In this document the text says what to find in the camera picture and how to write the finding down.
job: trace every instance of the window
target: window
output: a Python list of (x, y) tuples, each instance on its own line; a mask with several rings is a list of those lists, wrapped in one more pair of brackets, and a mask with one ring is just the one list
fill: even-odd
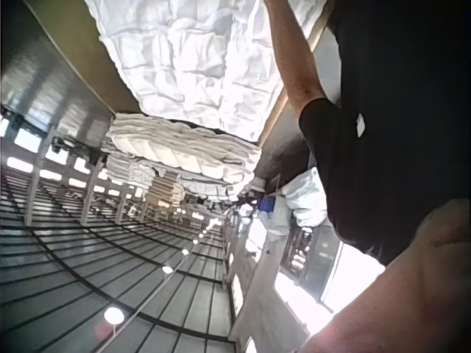
[(384, 266), (359, 250), (342, 244), (321, 300), (333, 312), (346, 307), (384, 272)]
[(241, 283), (239, 282), (237, 275), (234, 275), (233, 285), (231, 288), (233, 290), (235, 315), (237, 316), (238, 312), (241, 311), (242, 304), (244, 303), (244, 295), (242, 294)]
[(56, 163), (65, 165), (67, 163), (68, 152), (64, 149), (61, 149), (59, 153), (54, 153), (52, 147), (49, 146), (49, 149), (46, 153), (46, 158), (48, 160), (53, 160)]
[(255, 342), (252, 338), (249, 338), (249, 343), (247, 344), (247, 348), (245, 348), (245, 353), (257, 353)]
[(15, 143), (18, 146), (27, 149), (28, 151), (38, 153), (41, 138), (33, 135), (31, 132), (28, 132), (25, 129), (20, 129), (20, 131), (18, 131), (18, 135), (16, 136)]
[(46, 169), (41, 169), (39, 172), (39, 176), (44, 179), (51, 179), (51, 180), (57, 180), (57, 181), (62, 179), (62, 175), (55, 173), (53, 171), (48, 171)]
[(74, 179), (74, 178), (70, 178), (68, 180), (68, 184), (72, 185), (72, 186), (76, 186), (78, 188), (84, 188), (85, 186), (87, 186), (86, 182), (82, 182), (82, 181)]
[(87, 169), (85, 167), (85, 164), (86, 164), (86, 161), (83, 159), (83, 158), (77, 158), (76, 161), (75, 161), (75, 165), (74, 165), (74, 169), (76, 171), (79, 171), (83, 174), (89, 174), (90, 173), (90, 169)]
[(99, 172), (98, 178), (100, 178), (101, 180), (108, 179), (108, 171), (105, 168), (103, 168), (102, 171)]
[(14, 158), (14, 157), (8, 158), (7, 165), (11, 168), (18, 169), (20, 171), (25, 171), (27, 173), (32, 172), (32, 164), (27, 163), (23, 160), (19, 160), (18, 158)]
[(10, 123), (10, 120), (4, 119), (4, 118), (0, 121), (0, 136), (1, 137), (5, 136), (9, 123)]
[(135, 197), (141, 197), (142, 196), (142, 189), (141, 188), (137, 188), (136, 191), (135, 191)]
[(255, 254), (255, 261), (259, 261), (265, 243), (266, 229), (258, 218), (254, 218), (249, 230), (249, 236), (245, 243), (245, 249)]
[(281, 272), (278, 272), (275, 280), (275, 290), (312, 335), (323, 329), (333, 317), (333, 314), (318, 304), (308, 292), (295, 285), (292, 279)]

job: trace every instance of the white fabric canopy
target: white fabric canopy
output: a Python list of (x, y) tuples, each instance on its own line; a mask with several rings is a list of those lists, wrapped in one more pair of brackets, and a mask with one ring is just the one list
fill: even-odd
[[(85, 0), (141, 110), (256, 141), (282, 82), (262, 0)], [(325, 0), (290, 0), (308, 35)]]

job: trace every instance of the bright light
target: bright light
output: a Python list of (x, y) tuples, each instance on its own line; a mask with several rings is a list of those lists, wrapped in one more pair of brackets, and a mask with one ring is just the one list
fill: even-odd
[(255, 342), (252, 338), (249, 339), (249, 344), (247, 344), (247, 349), (245, 353), (257, 353), (257, 349), (255, 348)]
[(19, 160), (18, 158), (10, 157), (7, 160), (7, 165), (9, 167), (12, 167), (14, 169), (18, 169), (20, 171), (25, 171), (27, 173), (32, 172), (32, 164), (31, 163), (26, 163), (23, 160)]
[(41, 138), (36, 135), (33, 135), (31, 132), (28, 132), (25, 129), (20, 129), (16, 136), (15, 143), (18, 146), (27, 149), (28, 151), (38, 153)]
[(323, 329), (333, 316), (326, 308), (317, 304), (308, 292), (280, 272), (275, 280), (275, 290), (312, 335)]
[(5, 136), (5, 132), (7, 132), (9, 123), (10, 123), (10, 120), (7, 120), (7, 119), (2, 119), (0, 121), (0, 136), (1, 137)]
[(249, 230), (249, 237), (245, 243), (245, 249), (248, 252), (255, 253), (255, 261), (257, 262), (262, 253), (263, 245), (265, 244), (266, 229), (260, 219), (255, 218)]
[(98, 178), (100, 178), (101, 180), (108, 179), (108, 172), (105, 168), (103, 168), (102, 171), (99, 172)]
[(57, 180), (57, 181), (62, 179), (62, 175), (55, 173), (53, 171), (48, 171), (46, 169), (41, 169), (39, 172), (39, 176), (41, 178)]
[(70, 178), (68, 180), (68, 184), (72, 185), (72, 186), (76, 186), (78, 188), (84, 188), (85, 186), (87, 186), (86, 182), (82, 182), (82, 181), (74, 179), (74, 178)]
[(61, 149), (59, 153), (54, 153), (52, 151), (52, 146), (49, 146), (49, 149), (46, 153), (46, 158), (52, 160), (56, 163), (65, 165), (67, 163), (68, 152), (65, 149)]
[(191, 217), (199, 219), (200, 221), (203, 221), (205, 219), (205, 217), (203, 215), (200, 215), (198, 212), (193, 212), (191, 214)]
[(304, 265), (302, 263), (297, 262), (296, 260), (291, 261), (291, 265), (299, 270), (302, 270), (304, 268)]
[(171, 274), (174, 270), (170, 266), (163, 266), (162, 271), (165, 272), (166, 274)]
[(124, 314), (117, 307), (109, 307), (105, 311), (105, 320), (112, 325), (119, 325), (124, 321)]
[(75, 161), (74, 169), (83, 174), (89, 174), (90, 169), (87, 169), (85, 167), (85, 164), (86, 164), (86, 161), (83, 158), (77, 158), (77, 160)]
[(164, 202), (164, 201), (162, 201), (162, 200), (159, 200), (159, 201), (157, 202), (157, 206), (169, 208), (169, 207), (170, 207), (170, 204), (168, 204), (168, 203), (166, 203), (166, 202)]
[(231, 289), (233, 291), (235, 314), (238, 315), (238, 312), (241, 310), (242, 304), (244, 303), (244, 295), (242, 294), (241, 283), (238, 280), (237, 274), (234, 275)]
[(243, 204), (239, 210), (241, 216), (248, 216), (253, 211), (253, 207), (249, 204)]
[(369, 255), (347, 244), (341, 246), (335, 274), (321, 297), (335, 313), (363, 293), (384, 271), (384, 266)]

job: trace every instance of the metal beam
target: metal beam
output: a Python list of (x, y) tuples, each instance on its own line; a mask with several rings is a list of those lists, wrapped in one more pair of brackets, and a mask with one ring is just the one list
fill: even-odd
[(146, 198), (146, 201), (142, 205), (142, 211), (141, 211), (141, 215), (139, 217), (139, 221), (141, 221), (141, 222), (144, 222), (144, 219), (146, 217), (147, 206), (149, 206), (149, 199), (148, 198)]
[(24, 213), (24, 223), (30, 227), (32, 224), (32, 209), (35, 203), (36, 193), (38, 191), (39, 173), (43, 167), (44, 158), (46, 157), (47, 150), (52, 143), (52, 139), (56, 135), (56, 129), (53, 126), (46, 138), (39, 144), (38, 153), (36, 154), (35, 163), (32, 168), (31, 182), (28, 187), (28, 199), (26, 201), (26, 209)]
[(88, 189), (87, 189), (87, 196), (83, 202), (83, 209), (82, 215), (80, 217), (80, 224), (83, 226), (87, 225), (88, 222), (88, 211), (90, 210), (91, 202), (93, 201), (93, 193), (96, 181), (98, 180), (98, 174), (102, 171), (103, 168), (103, 154), (100, 154), (96, 165), (93, 167), (90, 175), (90, 179), (88, 180)]
[(124, 209), (124, 205), (126, 204), (126, 195), (127, 195), (128, 190), (129, 190), (129, 185), (124, 184), (123, 188), (121, 189), (121, 200), (119, 201), (118, 209), (116, 210), (116, 218), (115, 218), (116, 224), (120, 224), (121, 219), (123, 218), (123, 209)]

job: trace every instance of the person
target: person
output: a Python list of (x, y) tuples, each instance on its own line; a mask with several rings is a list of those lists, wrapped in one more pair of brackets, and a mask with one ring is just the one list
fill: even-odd
[(468, 12), (426, 0), (336, 0), (329, 24), (341, 58), (337, 107), (288, 1), (265, 3), (329, 219), (344, 242), (387, 265), (430, 211), (469, 198)]
[(336, 0), (335, 104), (288, 1), (265, 4), (328, 217), (345, 243), (387, 266), (300, 352), (454, 352), (447, 344), (471, 336), (465, 1)]

